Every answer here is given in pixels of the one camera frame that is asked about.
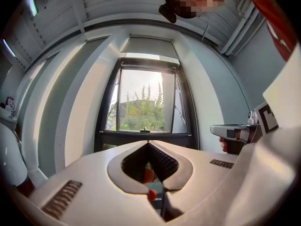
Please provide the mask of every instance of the curved wall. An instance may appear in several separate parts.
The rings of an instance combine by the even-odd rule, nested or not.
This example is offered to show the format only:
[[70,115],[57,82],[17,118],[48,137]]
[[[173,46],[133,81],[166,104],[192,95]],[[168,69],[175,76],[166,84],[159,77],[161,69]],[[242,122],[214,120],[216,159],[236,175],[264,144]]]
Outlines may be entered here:
[[[35,179],[35,185],[38,186],[46,178],[39,167],[47,176],[51,176],[79,157],[93,153],[95,125],[103,92],[130,34],[155,34],[157,37],[174,39],[174,47],[194,98],[202,150],[222,152],[218,137],[210,133],[211,125],[230,121],[234,112],[235,123],[246,121],[245,100],[234,75],[224,63],[225,59],[221,60],[200,41],[171,29],[151,25],[93,30],[79,36],[53,59],[29,100],[24,118],[22,151],[28,163],[29,176]],[[85,38],[104,36],[109,37],[100,45],[94,42],[95,46],[87,49],[87,59],[80,56],[85,46],[92,43],[83,46]],[[70,65],[75,65],[76,61],[78,64],[72,70]],[[67,76],[70,76],[68,83],[62,87]]]
[[51,63],[51,61],[53,59],[54,59],[54,57],[51,57],[50,59],[46,60],[44,63],[39,65],[39,67],[36,68],[36,71],[33,72],[36,74],[35,75],[32,74],[32,76],[33,76],[32,81],[28,85],[26,93],[24,94],[24,97],[22,98],[22,105],[21,105],[21,103],[18,104],[18,107],[16,109],[16,114],[18,115],[18,124],[20,127],[20,135],[21,135],[20,139],[22,139],[22,127],[23,127],[25,112],[27,110],[29,99],[31,98],[33,90],[36,87],[41,75],[44,73],[45,69]]

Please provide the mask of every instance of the sky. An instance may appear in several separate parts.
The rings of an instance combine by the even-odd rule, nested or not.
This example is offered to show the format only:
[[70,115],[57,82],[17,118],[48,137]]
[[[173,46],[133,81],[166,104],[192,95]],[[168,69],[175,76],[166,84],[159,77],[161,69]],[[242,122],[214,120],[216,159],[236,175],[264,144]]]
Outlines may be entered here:
[[145,86],[145,96],[148,95],[147,87],[150,85],[150,97],[158,98],[158,84],[162,87],[162,75],[159,72],[152,71],[141,71],[141,70],[123,70],[121,78],[121,93],[120,102],[127,101],[127,92],[130,94],[130,99],[135,95],[135,91],[139,99],[141,99],[141,91],[143,86]]

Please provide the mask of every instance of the ceiling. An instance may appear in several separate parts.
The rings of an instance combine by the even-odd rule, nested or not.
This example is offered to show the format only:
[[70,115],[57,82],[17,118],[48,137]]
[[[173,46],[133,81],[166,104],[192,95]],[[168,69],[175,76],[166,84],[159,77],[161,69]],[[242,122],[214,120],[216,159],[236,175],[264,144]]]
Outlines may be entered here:
[[[27,69],[46,49],[60,39],[85,31],[90,25],[116,19],[151,19],[168,21],[158,8],[165,0],[35,0],[38,14],[33,17],[22,3],[10,18],[2,38],[16,54],[18,63]],[[225,0],[209,13],[206,38],[223,46],[233,34],[241,16],[236,7],[240,0]],[[178,18],[178,26],[203,34],[207,15],[193,19]]]

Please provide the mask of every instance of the person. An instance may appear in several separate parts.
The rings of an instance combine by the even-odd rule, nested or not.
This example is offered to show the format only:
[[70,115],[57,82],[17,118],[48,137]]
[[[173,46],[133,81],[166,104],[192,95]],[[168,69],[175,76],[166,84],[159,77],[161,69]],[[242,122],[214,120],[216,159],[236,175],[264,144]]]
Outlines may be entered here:
[[[224,0],[178,0],[180,4],[190,7],[191,11],[208,12],[214,7],[222,5]],[[297,36],[293,32],[289,21],[275,0],[252,0],[255,7],[267,19],[268,30],[273,42],[282,56],[287,61],[297,43]],[[222,150],[227,152],[227,143],[224,138],[219,138]]]

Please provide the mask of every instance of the black window frame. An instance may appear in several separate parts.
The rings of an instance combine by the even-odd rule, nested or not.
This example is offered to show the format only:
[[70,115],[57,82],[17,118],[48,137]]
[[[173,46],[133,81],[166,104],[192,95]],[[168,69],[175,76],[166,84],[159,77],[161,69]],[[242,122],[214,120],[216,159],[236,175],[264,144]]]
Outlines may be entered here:
[[[118,99],[117,99],[117,116],[116,116],[116,127],[119,125],[119,98],[121,91],[121,74],[123,69],[139,69],[146,71],[156,71],[163,73],[174,74],[174,104],[172,114],[172,126],[170,133],[142,133],[142,132],[128,132],[128,131],[109,131],[105,130],[107,122],[107,114],[111,104],[113,91],[116,85],[118,87]],[[174,122],[174,109],[175,109],[175,90],[176,82],[179,81],[180,91],[182,93],[184,111],[185,111],[185,122],[186,122],[186,133],[172,133],[173,122]],[[189,84],[183,69],[180,64],[146,59],[146,58],[130,58],[120,57],[110,75],[106,89],[103,94],[100,110],[97,117],[96,128],[95,128],[95,144],[94,152],[103,150],[103,144],[110,145],[123,145],[140,140],[160,140],[171,144],[184,146],[192,149],[199,150],[199,134],[198,124],[193,103],[192,94],[189,88]]]

